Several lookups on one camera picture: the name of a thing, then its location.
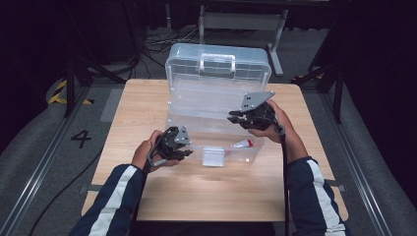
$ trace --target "navy jacket sleeve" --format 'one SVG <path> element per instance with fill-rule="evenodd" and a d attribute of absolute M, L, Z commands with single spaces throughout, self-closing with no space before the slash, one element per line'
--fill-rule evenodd
<path fill-rule="evenodd" d="M 115 167 L 69 235 L 126 235 L 142 196 L 143 179 L 142 170 L 134 165 Z"/>
<path fill-rule="evenodd" d="M 288 164 L 288 190 L 294 236 L 350 235 L 340 218 L 334 192 L 311 156 Z"/>

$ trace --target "hand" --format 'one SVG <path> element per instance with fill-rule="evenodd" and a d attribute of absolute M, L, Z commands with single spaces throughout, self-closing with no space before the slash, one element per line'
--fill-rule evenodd
<path fill-rule="evenodd" d="M 162 132 L 155 130 L 153 131 L 152 135 L 150 136 L 149 140 L 147 141 L 143 141 L 138 148 L 135 151 L 135 154 L 133 156 L 132 159 L 132 164 L 138 166 L 139 168 L 141 168 L 142 170 L 144 169 L 145 163 L 147 162 L 148 159 L 148 154 L 149 151 L 153 148 L 153 146 L 156 144 L 156 138 L 158 136 L 162 135 Z M 159 160 L 161 160 L 162 157 L 159 154 L 156 154 L 153 157 L 153 161 L 157 162 Z M 167 160 L 165 163 L 163 163 L 160 166 L 174 166 L 179 164 L 180 161 L 177 159 L 171 159 L 171 160 Z M 150 169 L 150 172 L 157 170 L 160 166 L 158 167 L 152 167 Z"/>
<path fill-rule="evenodd" d="M 269 99 L 267 101 L 267 103 L 273 108 L 273 110 L 275 111 L 275 116 L 276 119 L 278 120 L 278 124 L 285 127 L 285 132 L 286 133 L 292 133 L 294 132 L 294 128 L 292 127 L 291 121 L 289 120 L 288 116 L 286 115 L 286 113 L 279 108 L 279 106 L 271 99 Z M 279 133 L 275 130 L 275 126 L 274 125 L 270 125 L 266 130 L 261 131 L 261 130 L 254 130 L 254 129 L 250 129 L 248 130 L 248 132 L 256 137 L 267 137 L 269 138 L 271 141 L 276 142 L 276 143 L 281 143 L 281 137 L 279 136 Z"/>
<path fill-rule="evenodd" d="M 285 128 L 285 143 L 287 148 L 287 161 L 292 162 L 298 158 L 308 156 L 307 150 L 303 144 L 303 141 L 295 132 L 294 127 L 291 124 L 286 113 L 279 108 L 278 105 L 273 100 L 268 100 L 267 103 L 275 111 L 276 119 L 278 124 Z M 256 137 L 267 137 L 271 141 L 281 144 L 281 137 L 278 132 L 275 130 L 274 125 L 270 125 L 266 130 L 248 130 L 250 134 Z"/>

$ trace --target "person's left hand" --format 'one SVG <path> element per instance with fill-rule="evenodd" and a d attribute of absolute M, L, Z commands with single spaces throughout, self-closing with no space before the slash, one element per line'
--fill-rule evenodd
<path fill-rule="evenodd" d="M 156 138 L 160 135 L 162 135 L 162 132 L 160 132 L 158 130 L 155 130 L 155 131 L 153 131 L 149 140 L 143 141 L 138 146 L 138 148 L 135 151 L 135 155 L 133 156 L 133 159 L 132 159 L 132 164 L 133 165 L 136 165 L 139 168 L 141 168 L 142 170 L 144 170 L 144 166 L 145 166 L 145 163 L 147 162 L 147 158 L 148 158 L 148 153 L 153 148 L 153 146 L 155 145 Z M 162 157 L 159 154 L 156 154 L 153 157 L 153 162 L 157 162 L 161 159 L 162 159 Z M 171 159 L 171 160 L 167 160 L 165 163 L 161 164 L 160 166 L 174 166 L 174 165 L 177 165 L 179 163 L 180 163 L 179 160 Z M 157 170 L 160 166 L 152 167 L 150 169 L 150 172 Z"/>

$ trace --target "plastic box handle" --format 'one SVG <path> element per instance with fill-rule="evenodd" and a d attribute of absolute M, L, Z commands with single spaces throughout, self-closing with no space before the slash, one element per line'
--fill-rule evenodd
<path fill-rule="evenodd" d="M 230 62 L 230 73 L 236 71 L 236 57 L 234 55 L 202 53 L 200 57 L 200 71 L 205 69 L 205 61 Z"/>

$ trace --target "plastic box lid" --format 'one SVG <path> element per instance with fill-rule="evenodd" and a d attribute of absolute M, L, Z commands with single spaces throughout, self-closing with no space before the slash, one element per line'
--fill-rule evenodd
<path fill-rule="evenodd" d="M 260 48 L 175 43 L 165 63 L 170 112 L 225 119 L 246 92 L 264 90 L 270 77 Z"/>

